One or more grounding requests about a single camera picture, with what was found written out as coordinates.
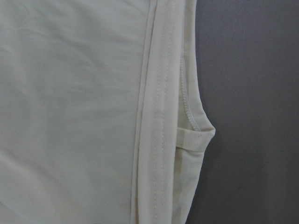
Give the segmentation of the cream long-sleeve printed shirt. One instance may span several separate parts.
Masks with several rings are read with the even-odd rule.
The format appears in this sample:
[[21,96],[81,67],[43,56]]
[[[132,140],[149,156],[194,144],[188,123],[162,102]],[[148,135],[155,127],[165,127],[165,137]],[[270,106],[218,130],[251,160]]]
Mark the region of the cream long-sleeve printed shirt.
[[196,4],[1,1],[1,223],[187,221],[215,135]]

